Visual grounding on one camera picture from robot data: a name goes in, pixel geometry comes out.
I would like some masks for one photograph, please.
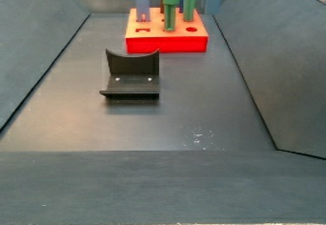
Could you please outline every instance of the black holder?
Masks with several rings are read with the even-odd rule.
[[[122,56],[105,50],[109,99],[156,99],[158,97],[158,51],[145,56]]]

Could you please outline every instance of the red block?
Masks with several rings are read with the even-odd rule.
[[[182,21],[176,9],[176,30],[164,31],[164,14],[160,8],[149,9],[149,22],[136,22],[136,10],[129,10],[125,47],[128,53],[205,52],[208,34],[195,11],[193,22]]]

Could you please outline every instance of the green peg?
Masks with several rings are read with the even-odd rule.
[[[176,29],[176,5],[178,0],[162,0],[164,4],[164,31]]]
[[[193,21],[193,9],[196,0],[184,0],[182,3],[182,20],[184,22]]]

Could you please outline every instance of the hole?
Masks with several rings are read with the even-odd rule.
[[[197,29],[193,28],[193,27],[188,27],[185,30],[187,30],[187,31],[191,31],[191,32],[197,31]]]
[[[136,32],[140,32],[140,31],[149,31],[149,29],[136,29]]]

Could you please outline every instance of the black bracket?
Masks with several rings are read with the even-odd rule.
[[[158,51],[145,56],[122,56],[105,50],[109,69],[106,90],[110,99],[158,97]]]

